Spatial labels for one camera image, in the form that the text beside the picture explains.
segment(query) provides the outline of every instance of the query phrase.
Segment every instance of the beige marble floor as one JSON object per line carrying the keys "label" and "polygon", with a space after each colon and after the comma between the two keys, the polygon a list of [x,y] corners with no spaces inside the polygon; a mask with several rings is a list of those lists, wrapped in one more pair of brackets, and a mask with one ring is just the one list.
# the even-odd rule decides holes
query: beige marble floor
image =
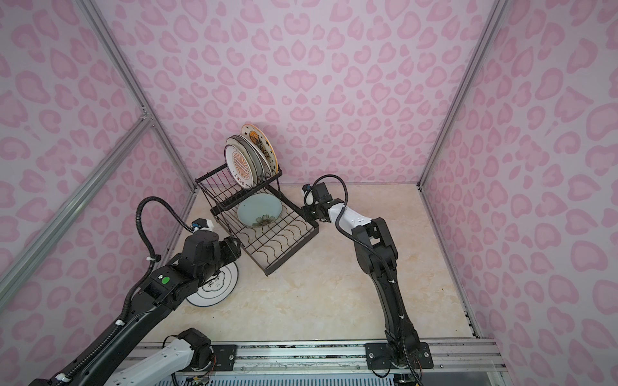
{"label": "beige marble floor", "polygon": [[[352,185],[349,206],[386,220],[399,251],[404,303],[420,337],[470,337],[459,297],[414,185]],[[300,206],[298,186],[282,187]],[[333,197],[342,189],[329,185]],[[212,218],[201,194],[189,215]],[[188,235],[183,231],[177,245]],[[216,224],[215,232],[225,231]],[[184,302],[144,339],[160,342],[189,327],[213,341],[384,338],[384,317],[371,279],[356,262],[352,242],[334,224],[320,232],[275,273],[265,276],[244,252],[239,281],[223,302],[208,308]]]}

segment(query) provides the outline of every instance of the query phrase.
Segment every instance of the plate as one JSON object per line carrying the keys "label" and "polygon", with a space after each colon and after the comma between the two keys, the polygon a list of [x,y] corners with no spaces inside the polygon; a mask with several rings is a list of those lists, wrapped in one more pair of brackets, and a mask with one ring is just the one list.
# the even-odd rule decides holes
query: plate
{"label": "plate", "polygon": [[226,145],[224,154],[226,157],[227,169],[232,175],[232,178],[234,178],[234,181],[243,189],[251,189],[255,186],[255,182],[253,181],[255,173],[252,170],[253,166],[249,164],[251,161],[247,159],[248,155],[245,156],[243,152],[234,145]]}
{"label": "plate", "polygon": [[260,159],[260,150],[253,146],[253,144],[242,135],[232,135],[231,138],[237,140],[242,147],[247,150],[249,157],[251,157],[251,161],[253,161],[253,166],[255,166],[255,172],[257,174],[256,184],[264,182],[264,166]]}
{"label": "plate", "polygon": [[248,143],[248,145],[251,146],[251,149],[253,149],[255,154],[257,154],[257,156],[258,156],[257,158],[260,160],[260,164],[262,165],[262,168],[264,169],[264,179],[265,180],[267,180],[267,179],[269,179],[270,177],[273,176],[273,172],[270,169],[270,165],[268,164],[268,160],[266,159],[266,156],[264,155],[264,153],[262,153],[262,150],[260,150],[260,148],[256,144],[254,144],[247,137],[242,136],[242,135],[236,135],[236,136],[232,135],[232,137],[233,138],[235,138],[235,137],[242,138],[242,140],[245,143]]}
{"label": "plate", "polygon": [[214,306],[232,293],[238,282],[238,266],[235,262],[221,268],[219,274],[189,295],[187,300],[194,306]]}
{"label": "plate", "polygon": [[233,147],[235,147],[236,150],[238,150],[242,154],[242,156],[245,158],[247,164],[249,165],[249,169],[252,172],[252,182],[250,184],[250,187],[245,188],[245,189],[253,188],[258,183],[258,171],[256,170],[255,164],[253,163],[253,158],[251,157],[251,155],[249,155],[249,152],[247,151],[246,147],[241,142],[236,140],[235,138],[232,138],[232,137],[228,138],[226,141],[226,146],[227,145],[232,145]]}
{"label": "plate", "polygon": [[253,126],[252,124],[243,125],[240,132],[242,135],[249,138],[249,140],[255,144],[258,149],[260,149],[262,154],[264,154],[264,157],[270,166],[272,175],[277,174],[279,172],[279,163],[277,162],[277,156],[275,155],[274,149],[268,141],[266,135],[264,135],[259,128]]}
{"label": "plate", "polygon": [[248,197],[238,206],[238,220],[250,228],[262,228],[281,215],[281,201],[268,193]]}

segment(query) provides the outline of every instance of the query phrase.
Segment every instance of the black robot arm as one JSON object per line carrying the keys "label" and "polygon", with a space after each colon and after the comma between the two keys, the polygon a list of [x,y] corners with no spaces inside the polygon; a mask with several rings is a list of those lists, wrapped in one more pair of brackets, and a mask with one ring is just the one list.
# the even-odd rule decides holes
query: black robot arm
{"label": "black robot arm", "polygon": [[[345,200],[333,199],[320,180],[332,177],[344,187]],[[336,175],[325,175],[312,185],[305,185],[303,215],[308,220],[334,222],[341,234],[354,242],[356,259],[368,274],[378,292],[384,311],[386,339],[392,351],[391,360],[396,366],[409,367],[418,384],[422,385],[411,366],[411,358],[419,352],[421,342],[414,325],[406,313],[397,281],[397,248],[382,218],[370,219],[347,208],[347,188]]]}
{"label": "black robot arm", "polygon": [[[205,220],[193,222],[195,229]],[[36,379],[30,386],[102,386],[144,336],[175,310],[186,297],[197,292],[220,268],[240,257],[240,242],[209,230],[196,230],[185,240],[181,253],[154,270],[140,285],[130,302],[128,316],[119,332],[112,323],[75,361],[51,379]],[[76,369],[77,364],[84,363]]]}

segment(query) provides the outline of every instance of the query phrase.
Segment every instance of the aluminum frame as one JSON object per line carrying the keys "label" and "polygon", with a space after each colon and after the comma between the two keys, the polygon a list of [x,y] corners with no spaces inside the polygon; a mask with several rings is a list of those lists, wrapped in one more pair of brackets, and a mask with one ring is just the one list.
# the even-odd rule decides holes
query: aluminum frame
{"label": "aluminum frame", "polygon": [[140,105],[144,114],[149,114],[154,119],[155,132],[159,137],[163,148],[172,160],[172,163],[176,167],[177,171],[181,174],[185,183],[189,186],[191,190],[194,190],[196,188],[195,179],[191,176],[191,173],[187,169],[185,162],[182,160],[182,158],[180,158],[180,155],[176,151],[176,148],[172,144],[172,141],[163,129],[163,125],[161,124],[159,117],[157,116],[152,105],[150,104],[148,97],[146,97],[144,90],[141,88],[137,77],[131,69],[129,61],[122,53],[114,35],[111,33],[109,25],[101,14],[101,10],[96,5],[95,0],[74,1],[75,3],[77,3],[79,8],[81,8],[95,35],[101,42],[101,45],[103,45],[103,48],[108,53],[109,58],[112,60],[112,62],[116,66],[116,69],[120,73],[120,76],[127,84],[127,87],[129,88],[129,91],[131,92],[133,98]]}
{"label": "aluminum frame", "polygon": [[54,218],[45,226],[36,240],[17,256],[15,263],[0,280],[0,313],[22,285],[35,273],[51,248],[73,225],[84,208],[140,141],[142,135],[153,127],[152,118],[148,114],[139,118],[128,134],[118,142],[116,147],[90,173],[86,181],[58,209]]}
{"label": "aluminum frame", "polygon": [[464,104],[465,98],[468,95],[470,89],[472,88],[472,84],[474,78],[476,77],[478,71],[481,69],[487,54],[489,53],[489,49],[493,44],[496,35],[500,29],[500,26],[509,11],[512,0],[496,0],[494,2],[491,11],[489,12],[489,19],[485,23],[483,27],[483,31],[481,32],[481,36],[476,43],[474,51],[472,53],[472,57],[470,58],[470,63],[463,73],[463,78],[457,91],[455,92],[455,98],[449,107],[449,110],[446,114],[446,118],[444,119],[444,123],[442,124],[442,128],[440,129],[440,134],[434,142],[433,147],[430,152],[429,159],[427,161],[427,165],[423,169],[421,173],[421,177],[418,181],[418,186],[425,186],[425,183],[429,179],[431,171],[436,163],[436,160],[444,146],[444,140],[446,136],[450,132],[455,123],[455,118],[461,107]]}
{"label": "aluminum frame", "polygon": [[449,274],[451,275],[451,279],[455,284],[457,291],[459,292],[459,298],[462,302],[463,311],[468,319],[468,323],[470,324],[470,328],[472,329],[472,334],[476,337],[481,337],[480,326],[472,309],[470,307],[470,300],[466,295],[464,290],[464,286],[461,284],[457,276],[457,271],[454,268],[454,262],[451,260],[449,256],[448,250],[446,248],[446,241],[444,239],[444,235],[440,231],[438,227],[438,223],[436,222],[436,218],[431,210],[431,206],[429,205],[429,201],[427,200],[427,196],[425,194],[424,188],[427,184],[429,178],[431,177],[431,173],[433,171],[433,167],[437,163],[438,156],[442,151],[444,144],[446,142],[446,138],[448,134],[451,132],[455,118],[459,114],[466,97],[470,93],[472,89],[474,79],[481,69],[485,58],[487,57],[489,50],[496,39],[496,35],[502,25],[503,21],[506,19],[506,15],[509,12],[510,6],[512,4],[512,0],[496,0],[492,6],[492,9],[489,13],[489,19],[485,23],[485,27],[481,32],[481,37],[479,38],[474,52],[472,54],[472,58],[470,59],[470,63],[466,68],[466,71],[463,75],[463,80],[460,83],[453,102],[449,107],[446,118],[444,119],[444,123],[442,125],[442,129],[440,129],[440,134],[434,143],[431,153],[427,162],[427,165],[423,169],[421,173],[421,177],[418,181],[417,187],[418,192],[421,196],[421,200],[423,201],[423,205],[425,207],[425,211],[427,212],[427,216],[429,217],[431,226],[433,228],[433,232],[436,235],[436,239],[438,241],[438,245],[440,246],[440,250],[442,251],[442,256],[444,261],[446,262],[446,267],[449,270]]}
{"label": "aluminum frame", "polygon": [[[372,374],[367,368],[365,343],[385,340],[312,340],[280,342],[213,342],[237,345],[234,370],[217,375]],[[423,339],[430,346],[433,369],[425,372],[506,372],[493,339]],[[141,343],[118,367],[125,369],[161,349],[160,343]],[[408,369],[391,369],[392,374]],[[182,375],[201,375],[182,373]]]}

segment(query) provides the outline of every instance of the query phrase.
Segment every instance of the light blue bowl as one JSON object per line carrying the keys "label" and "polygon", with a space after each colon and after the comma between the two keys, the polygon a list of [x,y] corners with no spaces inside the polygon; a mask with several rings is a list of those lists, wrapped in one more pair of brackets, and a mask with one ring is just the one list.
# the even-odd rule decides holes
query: light blue bowl
{"label": "light blue bowl", "polygon": [[272,224],[281,215],[281,201],[268,193],[258,193],[242,201],[238,207],[238,220],[250,228]]}

